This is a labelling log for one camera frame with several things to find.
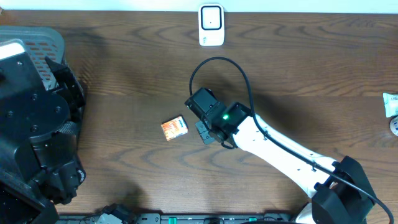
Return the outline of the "green lidded jar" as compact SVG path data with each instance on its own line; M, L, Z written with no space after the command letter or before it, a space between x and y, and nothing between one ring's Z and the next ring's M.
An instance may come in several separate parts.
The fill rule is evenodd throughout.
M389 123L389 127L391 132L395 135L398 136L398 117L396 116L395 118L391 119Z

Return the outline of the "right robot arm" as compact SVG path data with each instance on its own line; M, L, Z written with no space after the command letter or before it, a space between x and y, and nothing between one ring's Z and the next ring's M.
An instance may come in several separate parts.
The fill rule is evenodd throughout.
M295 182L310 198L294 223L366 223L375 193L360 163L313 152L270 127L241 103L225 106L211 90L190 95L186 106L199 118L203 142L218 141L265 160Z

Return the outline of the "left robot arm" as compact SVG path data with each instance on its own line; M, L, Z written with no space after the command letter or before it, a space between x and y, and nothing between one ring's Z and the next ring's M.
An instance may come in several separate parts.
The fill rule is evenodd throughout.
M1 222L55 223L86 179L78 156L84 92L72 71L47 59L47 90L23 42L1 43Z

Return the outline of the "light blue tissue packet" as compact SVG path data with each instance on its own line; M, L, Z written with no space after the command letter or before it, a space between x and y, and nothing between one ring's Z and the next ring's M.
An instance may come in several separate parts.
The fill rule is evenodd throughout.
M384 101L385 114L387 118L397 116L398 114L398 95L389 93L382 94Z

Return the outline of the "orange snack box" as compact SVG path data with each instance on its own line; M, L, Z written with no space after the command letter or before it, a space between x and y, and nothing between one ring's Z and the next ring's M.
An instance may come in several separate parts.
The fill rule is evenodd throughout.
M188 126L183 116L178 116L162 123L161 128L168 141L188 133Z

